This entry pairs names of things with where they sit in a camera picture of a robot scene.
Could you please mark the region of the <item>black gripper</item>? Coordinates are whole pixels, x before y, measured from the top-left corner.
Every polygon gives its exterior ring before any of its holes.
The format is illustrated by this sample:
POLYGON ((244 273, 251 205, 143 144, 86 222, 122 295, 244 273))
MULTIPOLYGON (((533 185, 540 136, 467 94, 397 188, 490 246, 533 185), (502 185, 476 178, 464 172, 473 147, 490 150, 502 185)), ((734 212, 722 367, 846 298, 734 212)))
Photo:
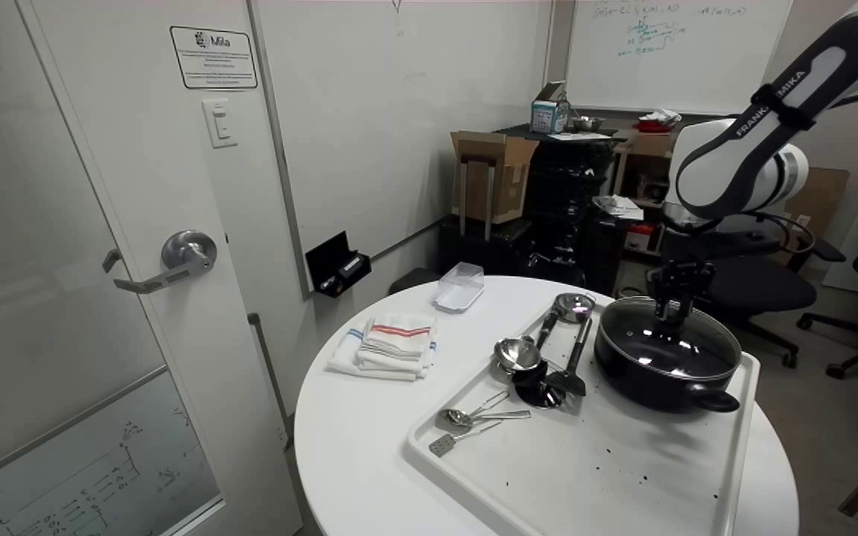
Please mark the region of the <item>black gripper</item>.
POLYGON ((707 260, 667 260, 648 273, 648 291, 661 303, 688 306, 716 281, 716 269, 707 260))

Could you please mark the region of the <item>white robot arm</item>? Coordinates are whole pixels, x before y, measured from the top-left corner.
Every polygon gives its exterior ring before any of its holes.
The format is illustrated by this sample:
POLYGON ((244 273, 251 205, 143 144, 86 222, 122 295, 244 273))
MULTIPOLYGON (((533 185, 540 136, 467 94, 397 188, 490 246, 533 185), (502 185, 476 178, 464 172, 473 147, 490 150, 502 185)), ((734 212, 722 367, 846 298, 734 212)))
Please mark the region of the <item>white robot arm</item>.
POLYGON ((829 24, 782 74, 758 85, 731 118, 695 121, 677 135, 666 219, 704 236, 731 215, 782 203, 803 188, 797 136, 816 117, 858 93, 858 2, 829 24))

